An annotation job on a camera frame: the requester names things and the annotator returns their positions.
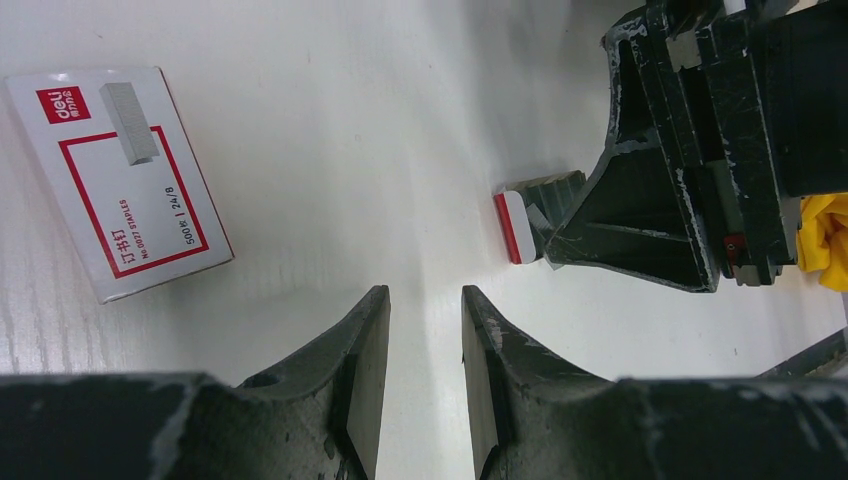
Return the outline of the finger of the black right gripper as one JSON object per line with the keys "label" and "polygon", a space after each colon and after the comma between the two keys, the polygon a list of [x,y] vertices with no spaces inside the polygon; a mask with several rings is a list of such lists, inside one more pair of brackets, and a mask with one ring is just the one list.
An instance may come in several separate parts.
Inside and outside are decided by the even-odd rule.
{"label": "finger of the black right gripper", "polygon": [[693,293],[713,293],[697,185],[687,172],[645,16],[605,34],[610,114],[604,150],[545,245],[555,263],[595,266]]}

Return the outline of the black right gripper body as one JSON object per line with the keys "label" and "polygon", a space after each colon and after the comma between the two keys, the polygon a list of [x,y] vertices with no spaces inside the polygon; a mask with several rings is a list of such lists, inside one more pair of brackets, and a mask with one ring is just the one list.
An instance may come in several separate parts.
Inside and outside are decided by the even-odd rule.
{"label": "black right gripper body", "polygon": [[771,285],[799,260],[804,197],[847,189],[843,1],[650,1],[722,210],[721,272]]}

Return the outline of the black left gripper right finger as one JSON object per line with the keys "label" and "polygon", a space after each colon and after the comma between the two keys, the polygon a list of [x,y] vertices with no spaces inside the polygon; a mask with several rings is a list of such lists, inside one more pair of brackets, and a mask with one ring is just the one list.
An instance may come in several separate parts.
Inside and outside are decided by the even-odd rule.
{"label": "black left gripper right finger", "polygon": [[834,377],[596,376],[462,290],[479,479],[843,479],[847,383]]}

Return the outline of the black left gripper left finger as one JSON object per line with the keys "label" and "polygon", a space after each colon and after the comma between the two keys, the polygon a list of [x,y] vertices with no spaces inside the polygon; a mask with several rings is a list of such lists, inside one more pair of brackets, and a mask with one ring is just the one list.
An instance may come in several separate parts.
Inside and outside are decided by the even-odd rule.
{"label": "black left gripper left finger", "polygon": [[231,387],[199,372],[10,375],[5,479],[371,479],[390,291]]}

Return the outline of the staple box with staples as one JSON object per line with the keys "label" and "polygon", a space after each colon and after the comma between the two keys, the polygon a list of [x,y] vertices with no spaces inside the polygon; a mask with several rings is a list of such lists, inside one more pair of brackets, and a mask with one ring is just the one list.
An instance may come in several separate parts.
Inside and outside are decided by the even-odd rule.
{"label": "staple box with staples", "polygon": [[553,270],[563,267],[548,257],[546,245],[585,182],[586,175],[573,170],[508,184],[493,196],[512,264],[545,260]]}

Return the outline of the red white staple box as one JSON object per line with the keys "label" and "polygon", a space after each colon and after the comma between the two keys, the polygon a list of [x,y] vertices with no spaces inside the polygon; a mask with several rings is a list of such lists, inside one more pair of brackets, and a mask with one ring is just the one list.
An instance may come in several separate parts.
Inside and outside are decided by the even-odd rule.
{"label": "red white staple box", "polygon": [[4,84],[100,303],[233,259],[161,69],[69,70]]}

